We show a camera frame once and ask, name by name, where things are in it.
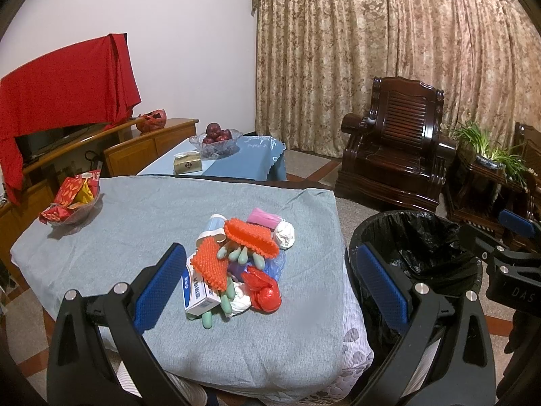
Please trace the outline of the black lined trash bin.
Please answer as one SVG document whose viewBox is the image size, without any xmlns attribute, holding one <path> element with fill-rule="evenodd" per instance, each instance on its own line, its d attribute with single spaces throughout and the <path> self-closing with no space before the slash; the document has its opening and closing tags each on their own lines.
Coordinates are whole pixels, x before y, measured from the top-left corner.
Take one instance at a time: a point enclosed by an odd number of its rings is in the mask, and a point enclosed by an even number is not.
<svg viewBox="0 0 541 406">
<path fill-rule="evenodd" d="M 349 394 L 350 404 L 398 339 L 398 335 L 385 326 L 368 291 L 353 276 L 351 252 L 364 243 L 375 247 L 387 264 L 400 269 L 411 282 L 424 282 L 446 297 L 459 297 L 468 290 L 475 291 L 479 297 L 482 282 L 482 265 L 472 253 L 469 237 L 460 225 L 433 213 L 415 211 L 378 213 L 361 223 L 352 235 L 346 265 L 364 315 L 374 361 Z"/>
</svg>

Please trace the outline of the red apples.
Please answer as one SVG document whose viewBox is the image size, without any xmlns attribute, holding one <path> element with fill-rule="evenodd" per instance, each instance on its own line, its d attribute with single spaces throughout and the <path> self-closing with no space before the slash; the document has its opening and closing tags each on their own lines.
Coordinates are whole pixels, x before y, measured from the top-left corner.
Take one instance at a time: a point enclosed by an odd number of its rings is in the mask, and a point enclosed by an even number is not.
<svg viewBox="0 0 541 406">
<path fill-rule="evenodd" d="M 229 129 L 221 128 L 218 123 L 210 123 L 205 128 L 205 137 L 203 139 L 204 144 L 212 144 L 216 142 L 231 140 L 232 134 Z"/>
</svg>

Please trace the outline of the red plastic bag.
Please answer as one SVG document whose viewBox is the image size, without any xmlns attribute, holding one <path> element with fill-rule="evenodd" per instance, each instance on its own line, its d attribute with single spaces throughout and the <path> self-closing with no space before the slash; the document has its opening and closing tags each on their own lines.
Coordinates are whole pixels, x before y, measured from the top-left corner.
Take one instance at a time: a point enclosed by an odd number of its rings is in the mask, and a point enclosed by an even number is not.
<svg viewBox="0 0 541 406">
<path fill-rule="evenodd" d="M 275 279 L 254 266 L 247 266 L 241 276 L 254 310 L 261 313 L 274 313 L 280 308 L 282 297 Z"/>
</svg>

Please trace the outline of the glass fruit bowl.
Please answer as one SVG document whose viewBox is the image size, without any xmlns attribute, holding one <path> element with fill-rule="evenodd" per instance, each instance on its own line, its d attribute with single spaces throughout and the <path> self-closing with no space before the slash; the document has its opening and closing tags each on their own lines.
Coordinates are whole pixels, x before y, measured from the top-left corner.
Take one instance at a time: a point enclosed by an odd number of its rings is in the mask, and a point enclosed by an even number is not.
<svg viewBox="0 0 541 406">
<path fill-rule="evenodd" d="M 239 150 L 237 141 L 243 136 L 237 129 L 231 129 L 231 139 L 205 143 L 206 134 L 191 136 L 188 141 L 200 153 L 202 159 L 220 159 L 230 156 Z"/>
</svg>

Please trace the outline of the potted green plant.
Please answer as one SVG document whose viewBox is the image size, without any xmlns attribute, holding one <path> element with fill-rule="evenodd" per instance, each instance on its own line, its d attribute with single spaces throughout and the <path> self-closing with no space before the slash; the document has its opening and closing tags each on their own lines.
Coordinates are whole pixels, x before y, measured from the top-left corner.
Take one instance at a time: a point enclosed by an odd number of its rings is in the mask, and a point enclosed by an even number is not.
<svg viewBox="0 0 541 406">
<path fill-rule="evenodd" d="M 524 160 L 511 149 L 504 148 L 491 139 L 490 131 L 481 128 L 476 122 L 468 121 L 458 124 L 452 130 L 453 137 L 460 143 L 473 147 L 476 156 L 486 159 L 489 163 L 503 168 L 505 178 L 521 186 L 526 186 L 524 173 L 527 167 Z"/>
</svg>

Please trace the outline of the blue paper cup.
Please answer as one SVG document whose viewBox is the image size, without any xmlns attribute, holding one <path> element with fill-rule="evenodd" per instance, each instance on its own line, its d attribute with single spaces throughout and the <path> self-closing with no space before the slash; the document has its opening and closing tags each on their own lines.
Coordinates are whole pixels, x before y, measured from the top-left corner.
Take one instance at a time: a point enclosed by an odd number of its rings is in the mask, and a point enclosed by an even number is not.
<svg viewBox="0 0 541 406">
<path fill-rule="evenodd" d="M 200 247 L 205 238 L 214 238 L 215 242 L 218 244 L 223 244 L 227 239 L 224 231 L 226 221 L 227 219 L 219 213 L 211 215 L 205 225 L 204 230 L 200 233 L 200 235 L 198 235 L 198 238 L 195 241 L 196 247 Z"/>
</svg>

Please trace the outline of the red cloth over television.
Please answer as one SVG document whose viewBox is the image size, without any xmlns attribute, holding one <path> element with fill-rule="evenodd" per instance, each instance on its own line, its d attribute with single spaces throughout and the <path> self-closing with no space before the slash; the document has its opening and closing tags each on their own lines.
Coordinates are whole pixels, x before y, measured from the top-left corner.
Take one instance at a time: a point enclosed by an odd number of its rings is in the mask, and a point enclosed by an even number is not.
<svg viewBox="0 0 541 406">
<path fill-rule="evenodd" d="M 108 34 L 54 50 L 1 79 L 1 169 L 5 193 L 20 204 L 23 158 L 16 139 L 88 124 L 109 127 L 141 102 L 127 35 Z"/>
</svg>

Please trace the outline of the blue plastic bag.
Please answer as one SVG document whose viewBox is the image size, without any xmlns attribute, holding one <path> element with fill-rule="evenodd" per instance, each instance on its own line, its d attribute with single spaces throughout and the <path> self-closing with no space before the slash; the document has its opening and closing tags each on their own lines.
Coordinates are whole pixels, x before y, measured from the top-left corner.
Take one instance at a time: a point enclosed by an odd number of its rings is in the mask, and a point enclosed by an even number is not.
<svg viewBox="0 0 541 406">
<path fill-rule="evenodd" d="M 265 260 L 263 272 L 269 275 L 272 279 L 279 281 L 285 264 L 286 252 L 281 250 L 278 256 L 273 260 Z M 242 274 L 247 270 L 248 266 L 255 266 L 252 257 L 249 257 L 246 264 L 239 264 L 237 261 L 229 262 L 228 273 L 233 277 L 234 280 L 243 282 L 244 280 L 242 278 Z"/>
</svg>

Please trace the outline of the red yellow snack packets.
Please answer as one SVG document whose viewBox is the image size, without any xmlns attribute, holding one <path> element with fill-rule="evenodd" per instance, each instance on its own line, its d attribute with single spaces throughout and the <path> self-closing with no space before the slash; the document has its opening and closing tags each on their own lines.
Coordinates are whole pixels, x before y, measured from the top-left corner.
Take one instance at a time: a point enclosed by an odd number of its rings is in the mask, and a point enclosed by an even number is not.
<svg viewBox="0 0 541 406">
<path fill-rule="evenodd" d="M 90 203 L 100 193 L 101 171 L 94 170 L 67 177 L 62 182 L 52 204 L 40 213 L 39 220 L 62 221 L 75 209 Z"/>
</svg>

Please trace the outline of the orange foam net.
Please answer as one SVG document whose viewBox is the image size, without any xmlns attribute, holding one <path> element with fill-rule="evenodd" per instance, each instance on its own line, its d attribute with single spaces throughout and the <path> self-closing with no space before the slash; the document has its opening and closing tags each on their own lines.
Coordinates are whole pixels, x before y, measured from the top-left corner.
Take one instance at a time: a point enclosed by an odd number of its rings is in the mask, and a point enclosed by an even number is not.
<svg viewBox="0 0 541 406">
<path fill-rule="evenodd" d="M 191 259 L 193 269 L 201 275 L 213 291 L 228 288 L 228 261 L 220 260 L 217 253 L 220 245 L 215 238 L 204 238 Z"/>
<path fill-rule="evenodd" d="M 280 253 L 280 248 L 273 239 L 268 227 L 254 225 L 237 218 L 229 219 L 224 224 L 224 231 L 229 240 L 247 247 L 266 260 L 273 260 Z"/>
</svg>

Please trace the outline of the grey table cloth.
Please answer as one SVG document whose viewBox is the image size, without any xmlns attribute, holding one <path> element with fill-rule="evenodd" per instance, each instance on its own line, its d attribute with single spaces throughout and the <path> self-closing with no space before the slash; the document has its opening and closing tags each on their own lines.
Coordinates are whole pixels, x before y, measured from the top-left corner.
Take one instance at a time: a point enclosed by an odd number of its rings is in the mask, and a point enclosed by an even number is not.
<svg viewBox="0 0 541 406">
<path fill-rule="evenodd" d="M 326 404 L 372 362 L 331 191 L 106 178 L 80 226 L 36 220 L 11 255 L 55 321 L 53 405 L 182 405 L 178 379 Z"/>
</svg>

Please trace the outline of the green rubber glove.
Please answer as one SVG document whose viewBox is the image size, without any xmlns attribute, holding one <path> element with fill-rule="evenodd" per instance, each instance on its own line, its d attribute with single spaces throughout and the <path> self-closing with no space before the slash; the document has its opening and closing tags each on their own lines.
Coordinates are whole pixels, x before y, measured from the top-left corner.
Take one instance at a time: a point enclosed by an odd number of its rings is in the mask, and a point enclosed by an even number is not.
<svg viewBox="0 0 541 406">
<path fill-rule="evenodd" d="M 237 261 L 239 264 L 246 264 L 249 257 L 253 258 L 255 268 L 263 271 L 265 267 L 265 258 L 259 256 L 247 247 L 241 246 L 234 241 L 224 241 L 223 244 L 219 244 L 220 249 L 217 253 L 217 257 L 220 260 L 227 260 L 229 262 Z M 229 320 L 231 317 L 245 312 L 250 306 L 250 295 L 244 282 L 239 282 L 233 279 L 228 273 L 228 288 L 226 291 L 215 291 L 220 296 L 221 303 L 219 304 L 220 310 L 224 319 Z"/>
</svg>

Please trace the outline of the white blue medicine box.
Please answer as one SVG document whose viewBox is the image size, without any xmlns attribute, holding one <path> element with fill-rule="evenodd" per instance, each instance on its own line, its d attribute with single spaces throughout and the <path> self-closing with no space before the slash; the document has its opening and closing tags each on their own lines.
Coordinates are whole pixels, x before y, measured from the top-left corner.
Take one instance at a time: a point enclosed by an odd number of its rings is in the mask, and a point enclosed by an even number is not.
<svg viewBox="0 0 541 406">
<path fill-rule="evenodd" d="M 192 265 L 192 256 L 187 257 L 182 275 L 184 310 L 191 316 L 201 316 L 221 303 L 220 296 L 204 281 Z"/>
</svg>

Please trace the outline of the dark wooden side table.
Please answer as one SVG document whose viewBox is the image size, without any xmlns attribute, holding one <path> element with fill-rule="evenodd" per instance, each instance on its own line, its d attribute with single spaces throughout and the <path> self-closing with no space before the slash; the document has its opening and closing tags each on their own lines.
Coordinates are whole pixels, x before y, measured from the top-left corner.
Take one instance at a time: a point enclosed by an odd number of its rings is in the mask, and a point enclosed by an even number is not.
<svg viewBox="0 0 541 406">
<path fill-rule="evenodd" d="M 501 239 L 513 250 L 531 245 L 499 222 L 503 210 L 524 218 L 532 216 L 534 202 L 531 194 L 519 183 L 507 179 L 504 170 L 490 169 L 479 163 L 473 147 L 458 147 L 456 157 L 447 170 L 443 195 L 449 220 L 470 223 Z"/>
</svg>

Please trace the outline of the patterned beige curtain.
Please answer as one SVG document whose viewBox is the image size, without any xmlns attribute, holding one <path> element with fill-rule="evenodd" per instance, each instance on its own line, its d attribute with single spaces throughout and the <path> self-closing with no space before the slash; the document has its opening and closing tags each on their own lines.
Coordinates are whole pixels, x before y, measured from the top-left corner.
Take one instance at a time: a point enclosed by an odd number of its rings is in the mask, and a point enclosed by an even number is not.
<svg viewBox="0 0 541 406">
<path fill-rule="evenodd" d="M 443 91 L 444 129 L 473 120 L 508 144 L 540 124 L 540 35 L 519 0 L 253 0 L 259 134 L 338 157 L 345 115 L 376 77 Z"/>
</svg>

